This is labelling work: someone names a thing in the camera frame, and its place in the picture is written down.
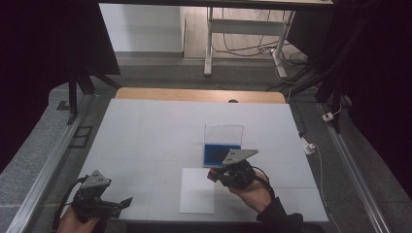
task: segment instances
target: sleeve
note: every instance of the sleeve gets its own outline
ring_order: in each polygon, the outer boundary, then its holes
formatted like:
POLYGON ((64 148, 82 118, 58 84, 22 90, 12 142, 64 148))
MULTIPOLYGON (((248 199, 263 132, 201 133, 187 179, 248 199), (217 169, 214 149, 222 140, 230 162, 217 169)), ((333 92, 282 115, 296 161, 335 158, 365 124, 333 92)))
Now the sleeve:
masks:
POLYGON ((257 220, 262 221, 266 225, 270 233, 295 233, 300 232, 303 224, 303 216, 301 214, 287 215, 279 197, 276 197, 257 215, 257 220))

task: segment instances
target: hand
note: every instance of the hand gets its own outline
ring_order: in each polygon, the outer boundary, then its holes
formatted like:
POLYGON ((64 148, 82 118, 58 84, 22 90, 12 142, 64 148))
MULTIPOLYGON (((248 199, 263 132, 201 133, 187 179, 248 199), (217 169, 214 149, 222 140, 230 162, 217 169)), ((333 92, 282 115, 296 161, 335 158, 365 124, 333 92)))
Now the hand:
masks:
MULTIPOLYGON (((262 173, 256 173, 258 177, 261 177, 262 179, 267 181, 266 177, 262 173)), ((238 195, 248 207, 254 209, 259 214, 272 201, 269 191, 262 183, 258 182, 257 180, 254 180, 248 187, 244 189, 230 187, 229 191, 238 195)))
POLYGON ((91 233, 99 218, 92 217, 88 222, 82 223, 72 207, 64 213, 58 225, 57 233, 91 233))

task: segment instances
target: wooden board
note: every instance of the wooden board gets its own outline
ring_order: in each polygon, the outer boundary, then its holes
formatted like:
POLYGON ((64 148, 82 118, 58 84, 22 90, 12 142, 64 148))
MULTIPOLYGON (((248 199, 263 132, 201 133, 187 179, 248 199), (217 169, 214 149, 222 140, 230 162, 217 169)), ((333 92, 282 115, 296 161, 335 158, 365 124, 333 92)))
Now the wooden board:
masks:
POLYGON ((203 101, 228 102, 237 100, 239 103, 285 104, 285 97, 280 92, 262 91, 229 91, 201 89, 161 89, 123 87, 118 90, 116 99, 142 100, 172 100, 172 101, 203 101))

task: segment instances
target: white paper sheet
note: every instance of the white paper sheet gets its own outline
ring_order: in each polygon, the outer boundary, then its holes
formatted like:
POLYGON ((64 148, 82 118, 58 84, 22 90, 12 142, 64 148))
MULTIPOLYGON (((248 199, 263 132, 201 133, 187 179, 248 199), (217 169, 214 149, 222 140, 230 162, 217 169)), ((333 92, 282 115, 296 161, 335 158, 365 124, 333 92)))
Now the white paper sheet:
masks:
POLYGON ((214 183, 207 178, 209 169, 182 169, 180 213, 213 214, 214 183))

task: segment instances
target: white table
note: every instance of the white table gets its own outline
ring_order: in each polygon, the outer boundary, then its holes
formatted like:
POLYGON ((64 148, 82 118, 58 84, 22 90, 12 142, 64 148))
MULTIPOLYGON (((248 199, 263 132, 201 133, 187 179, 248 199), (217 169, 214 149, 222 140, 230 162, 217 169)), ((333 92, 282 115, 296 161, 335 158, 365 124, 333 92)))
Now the white table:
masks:
POLYGON ((209 123, 244 125, 242 148, 259 150, 248 160, 267 173, 287 213, 327 220, 287 104, 113 99, 80 177, 98 169, 112 179, 103 200, 133 196, 123 220, 256 221, 257 214, 220 183, 212 215, 179 213, 182 169, 202 167, 209 123))

